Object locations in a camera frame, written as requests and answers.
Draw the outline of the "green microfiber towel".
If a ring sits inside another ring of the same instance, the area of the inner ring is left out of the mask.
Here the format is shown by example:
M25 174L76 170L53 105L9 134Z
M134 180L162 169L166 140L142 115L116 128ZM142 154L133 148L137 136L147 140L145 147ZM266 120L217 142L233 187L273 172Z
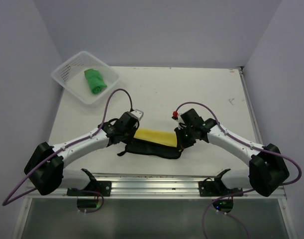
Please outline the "green microfiber towel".
M87 69L84 71L85 79L88 83L92 94L97 95L107 87L103 80L102 74L95 69Z

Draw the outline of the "yellow microfiber towel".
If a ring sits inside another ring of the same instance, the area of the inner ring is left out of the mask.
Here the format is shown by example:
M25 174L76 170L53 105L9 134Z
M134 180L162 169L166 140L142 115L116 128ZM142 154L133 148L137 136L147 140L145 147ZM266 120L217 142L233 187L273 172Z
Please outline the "yellow microfiber towel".
M183 149L179 147L175 133L139 128L132 141L126 144L124 151L117 155L123 156L126 153L132 153L178 159L182 152Z

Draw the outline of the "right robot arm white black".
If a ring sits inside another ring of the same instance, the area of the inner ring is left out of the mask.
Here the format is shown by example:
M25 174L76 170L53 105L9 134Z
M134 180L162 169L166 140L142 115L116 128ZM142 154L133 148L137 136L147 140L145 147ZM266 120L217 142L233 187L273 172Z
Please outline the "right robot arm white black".
M224 169L212 180L204 180L204 189L223 196L237 189L252 188L268 197L288 179L288 168L275 145L264 146L237 138L217 120L203 120L194 109L183 114L173 112L172 118L178 123L175 133L177 144L182 149L202 140L226 150L246 165L246 169Z

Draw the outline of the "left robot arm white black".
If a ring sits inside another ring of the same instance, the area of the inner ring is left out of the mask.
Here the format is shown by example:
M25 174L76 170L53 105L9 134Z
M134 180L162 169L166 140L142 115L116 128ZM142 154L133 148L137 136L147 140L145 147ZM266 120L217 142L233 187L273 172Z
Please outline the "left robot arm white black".
M120 118L104 122L102 128L95 128L75 140L56 145L41 143L24 173L42 196L58 188L72 190L77 195L96 194L99 183L90 171L69 170L67 166L93 151L131 141L143 115L140 110L125 112Z

